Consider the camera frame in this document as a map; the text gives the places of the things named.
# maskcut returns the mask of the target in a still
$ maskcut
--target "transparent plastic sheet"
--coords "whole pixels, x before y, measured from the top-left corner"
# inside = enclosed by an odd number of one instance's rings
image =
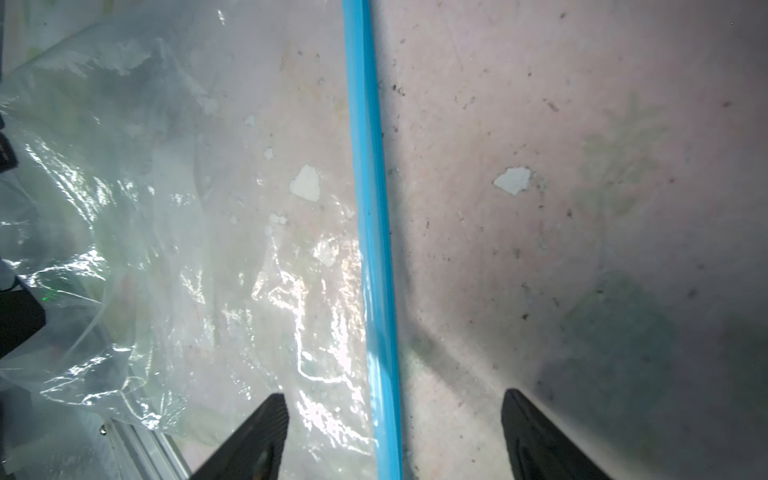
[[[0,257],[47,325],[10,382],[281,475],[376,474],[340,2],[150,2],[0,84]]]

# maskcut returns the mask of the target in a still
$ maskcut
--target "black object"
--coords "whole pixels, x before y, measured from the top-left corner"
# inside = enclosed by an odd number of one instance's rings
[[[0,358],[44,325],[45,310],[18,278],[8,289],[0,290]]]
[[[273,393],[190,480],[276,480],[288,436],[288,407]]]
[[[502,427],[516,480],[611,480],[519,390],[504,395]]]

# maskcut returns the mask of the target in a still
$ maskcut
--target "blue zipper seal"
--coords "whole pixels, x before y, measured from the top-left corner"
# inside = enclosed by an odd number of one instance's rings
[[[401,480],[395,287],[371,9],[369,0],[343,0],[343,7],[376,468],[379,480]]]

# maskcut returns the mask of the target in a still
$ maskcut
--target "scratch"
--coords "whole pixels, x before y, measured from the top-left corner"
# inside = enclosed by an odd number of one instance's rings
[[[458,60],[458,66],[461,68],[462,71],[464,71],[464,62],[462,62],[462,56],[458,54],[458,48],[456,47],[456,40],[453,38],[453,30],[451,30],[451,25],[448,25],[448,20],[445,18],[445,13],[441,8],[442,2],[436,2],[436,4],[437,4],[438,10],[440,11],[442,22],[445,24],[445,27],[448,29],[448,35],[451,38],[451,45],[453,45],[453,53],[456,54],[456,60]]]

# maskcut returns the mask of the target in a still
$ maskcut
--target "clear plastic bag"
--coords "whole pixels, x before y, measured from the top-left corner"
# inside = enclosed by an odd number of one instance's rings
[[[341,4],[148,4],[0,84],[0,375],[207,445],[284,391],[282,475],[373,477]]]

